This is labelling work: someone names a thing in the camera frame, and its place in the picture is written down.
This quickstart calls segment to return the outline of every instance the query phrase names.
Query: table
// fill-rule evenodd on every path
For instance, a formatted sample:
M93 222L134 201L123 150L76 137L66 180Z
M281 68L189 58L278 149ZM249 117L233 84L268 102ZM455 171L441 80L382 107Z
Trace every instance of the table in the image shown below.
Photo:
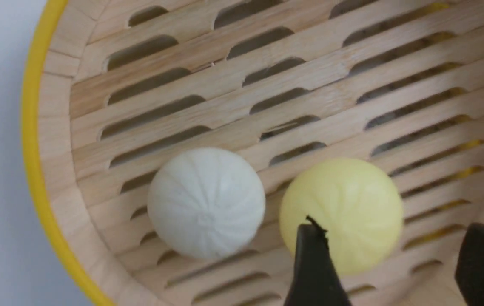
M0 306L90 305L44 235L23 167L20 86L45 2L0 0Z

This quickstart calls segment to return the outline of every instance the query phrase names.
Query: bamboo steamer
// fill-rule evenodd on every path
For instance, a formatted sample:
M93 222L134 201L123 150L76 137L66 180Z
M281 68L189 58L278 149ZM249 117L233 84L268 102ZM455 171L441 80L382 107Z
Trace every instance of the bamboo steamer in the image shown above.
M264 224L215 262L154 233L154 172L194 147L252 164ZM453 279L484 223L484 0L50 0L28 57L23 147L59 258L98 305L281 306L293 259L277 210L299 172L366 159L406 227L356 306L464 305Z

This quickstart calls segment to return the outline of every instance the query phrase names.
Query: black tongs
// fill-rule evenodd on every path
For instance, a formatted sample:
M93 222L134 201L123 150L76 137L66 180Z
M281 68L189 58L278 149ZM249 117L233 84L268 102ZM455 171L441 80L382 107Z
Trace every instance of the black tongs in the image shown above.
M326 231L312 224L299 225L295 271L285 306L351 306L329 256Z
M297 232L295 271L285 306L351 306L329 257L326 231L312 218ZM467 229L456 282L468 306L484 306L484 225Z

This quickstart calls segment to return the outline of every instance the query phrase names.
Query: yellow rim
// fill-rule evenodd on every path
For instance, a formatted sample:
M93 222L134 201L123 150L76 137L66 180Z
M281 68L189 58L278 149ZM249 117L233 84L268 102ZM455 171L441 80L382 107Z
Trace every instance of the yellow rim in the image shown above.
M36 213L49 238L59 260L65 266L71 277L87 294L94 304L113 305L100 288L85 273L85 270L71 252L66 240L57 226L57 221L51 211L46 185L43 180L38 151L38 98L43 64L46 59L49 43L59 23L61 14L68 0L49 0L34 33L34 39L28 53L26 71L22 91L22 142L25 160L26 176L30 194L34 200Z

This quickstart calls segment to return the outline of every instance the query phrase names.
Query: white surface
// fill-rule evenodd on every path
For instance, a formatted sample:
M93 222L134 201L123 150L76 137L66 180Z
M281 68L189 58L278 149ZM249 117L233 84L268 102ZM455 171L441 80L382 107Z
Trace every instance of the white surface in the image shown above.
M155 231L176 252L220 259L255 236L265 214L265 191L242 157L202 147L181 153L157 172L147 205Z
M20 86L46 0L0 0L0 306L89 305L34 212L20 148Z

